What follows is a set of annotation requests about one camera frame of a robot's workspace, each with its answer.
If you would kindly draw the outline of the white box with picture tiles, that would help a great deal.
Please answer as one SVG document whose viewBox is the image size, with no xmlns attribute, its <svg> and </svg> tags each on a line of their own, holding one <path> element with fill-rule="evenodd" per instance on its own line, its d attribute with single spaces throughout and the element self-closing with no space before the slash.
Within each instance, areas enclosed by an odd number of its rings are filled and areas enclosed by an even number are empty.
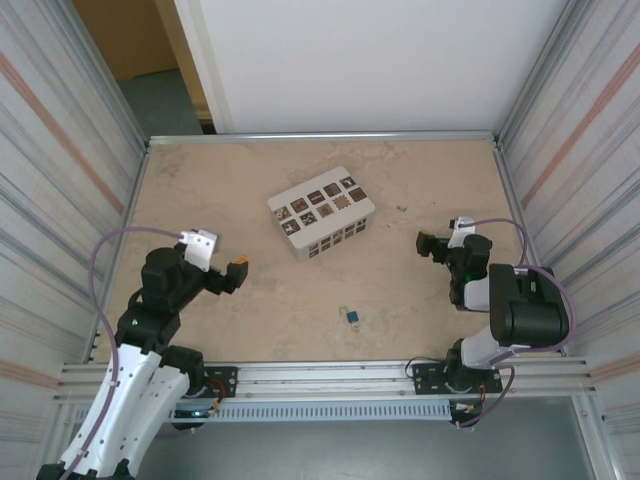
<svg viewBox="0 0 640 480">
<path fill-rule="evenodd" d="M 310 260 L 364 232 L 376 207 L 344 167 L 336 167 L 267 200 L 294 257 Z"/>
</svg>

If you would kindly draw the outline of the brown wooden panel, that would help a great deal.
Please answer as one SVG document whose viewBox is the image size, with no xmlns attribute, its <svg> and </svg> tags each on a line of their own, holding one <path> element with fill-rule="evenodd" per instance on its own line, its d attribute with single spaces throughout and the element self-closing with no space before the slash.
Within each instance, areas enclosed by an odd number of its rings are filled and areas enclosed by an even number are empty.
<svg viewBox="0 0 640 480">
<path fill-rule="evenodd" d="M 118 81 L 178 67 L 155 0 L 72 0 Z"/>
</svg>

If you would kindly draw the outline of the aluminium frame bar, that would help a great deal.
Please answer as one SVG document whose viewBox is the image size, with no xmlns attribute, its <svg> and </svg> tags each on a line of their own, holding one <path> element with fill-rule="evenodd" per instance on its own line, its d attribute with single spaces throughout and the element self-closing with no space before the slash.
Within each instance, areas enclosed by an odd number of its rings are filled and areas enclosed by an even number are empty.
<svg viewBox="0 0 640 480">
<path fill-rule="evenodd" d="M 141 163 L 137 169 L 132 192 L 120 224 L 115 230 L 110 231 L 103 238 L 101 238 L 91 252 L 87 272 L 87 287 L 95 319 L 93 321 L 91 335 L 88 337 L 84 348 L 82 357 L 83 363 L 90 363 L 94 360 L 95 351 L 99 346 L 100 341 L 103 338 L 109 338 L 109 333 L 113 332 L 113 328 L 109 325 L 109 322 L 107 320 L 105 308 L 109 305 L 109 301 L 111 300 L 115 284 L 115 277 L 121 262 L 124 244 L 128 235 L 126 230 L 133 227 L 132 221 L 148 166 L 150 150 L 150 141 L 146 141 L 145 149 L 143 150 L 143 156 L 141 157 Z M 95 288 L 95 270 L 97 256 L 101 248 L 108 244 L 112 239 L 115 240 L 115 243 L 113 244 L 113 253 L 110 258 L 106 279 L 103 281 L 101 290 L 97 292 Z"/>
<path fill-rule="evenodd" d="M 384 142 L 384 141 L 494 141 L 491 131 L 406 131 L 406 132 L 323 132 L 323 133 L 254 133 L 219 135 L 151 136 L 150 146 L 179 144 L 255 144 L 306 142 Z"/>
<path fill-rule="evenodd" d="M 500 180 L 506 195 L 509 210 L 512 219 L 521 225 L 527 235 L 527 253 L 526 259 L 536 266 L 541 266 L 540 255 L 538 249 L 534 245 L 534 235 L 530 229 L 530 222 L 527 219 L 525 213 L 525 207 L 523 198 L 521 197 L 518 189 L 515 185 L 515 180 L 509 169 L 507 157 L 503 152 L 503 148 L 500 143 L 495 142 L 493 144 L 493 156 L 496 162 Z"/>
</svg>

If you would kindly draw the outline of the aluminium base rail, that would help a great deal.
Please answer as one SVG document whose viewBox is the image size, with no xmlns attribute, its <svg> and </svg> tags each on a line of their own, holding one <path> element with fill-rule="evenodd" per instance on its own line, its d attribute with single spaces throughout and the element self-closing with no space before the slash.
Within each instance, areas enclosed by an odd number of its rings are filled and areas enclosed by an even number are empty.
<svg viewBox="0 0 640 480">
<path fill-rule="evenodd" d="M 416 396 L 479 398 L 480 394 L 415 393 L 412 366 L 425 360 L 347 362 L 210 363 L 208 372 L 235 367 L 236 401 L 396 400 Z M 491 371 L 501 376 L 502 391 L 515 397 L 592 396 L 596 392 L 582 358 L 512 357 Z M 495 398 L 499 393 L 486 393 Z"/>
</svg>

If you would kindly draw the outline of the white door frame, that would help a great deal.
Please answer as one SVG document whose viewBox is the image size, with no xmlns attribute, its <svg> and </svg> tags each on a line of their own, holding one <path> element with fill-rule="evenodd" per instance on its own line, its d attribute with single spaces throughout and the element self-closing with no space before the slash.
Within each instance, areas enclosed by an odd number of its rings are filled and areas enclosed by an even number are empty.
<svg viewBox="0 0 640 480">
<path fill-rule="evenodd" d="M 174 0 L 204 97 L 218 134 L 236 129 L 201 0 Z"/>
</svg>

